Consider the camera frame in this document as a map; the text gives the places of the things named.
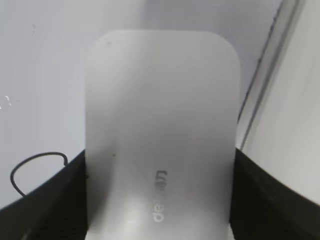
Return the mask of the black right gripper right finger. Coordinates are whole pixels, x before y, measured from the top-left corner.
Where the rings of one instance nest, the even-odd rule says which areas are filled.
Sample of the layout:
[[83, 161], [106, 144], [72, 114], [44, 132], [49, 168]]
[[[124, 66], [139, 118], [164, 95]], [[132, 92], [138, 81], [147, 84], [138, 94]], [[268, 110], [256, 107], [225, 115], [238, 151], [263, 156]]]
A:
[[230, 226], [236, 240], [318, 240], [320, 206], [235, 153]]

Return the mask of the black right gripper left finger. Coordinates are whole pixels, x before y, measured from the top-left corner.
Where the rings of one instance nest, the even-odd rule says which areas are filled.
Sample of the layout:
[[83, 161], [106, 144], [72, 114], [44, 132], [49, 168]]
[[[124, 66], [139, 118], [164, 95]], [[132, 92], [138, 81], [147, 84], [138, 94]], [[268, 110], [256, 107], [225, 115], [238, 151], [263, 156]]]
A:
[[[44, 156], [60, 156], [63, 168], [48, 181], [25, 194], [15, 182], [16, 171]], [[17, 164], [10, 173], [13, 188], [22, 196], [0, 210], [2, 240], [84, 240], [87, 213], [86, 153], [73, 160], [61, 152], [43, 152]]]

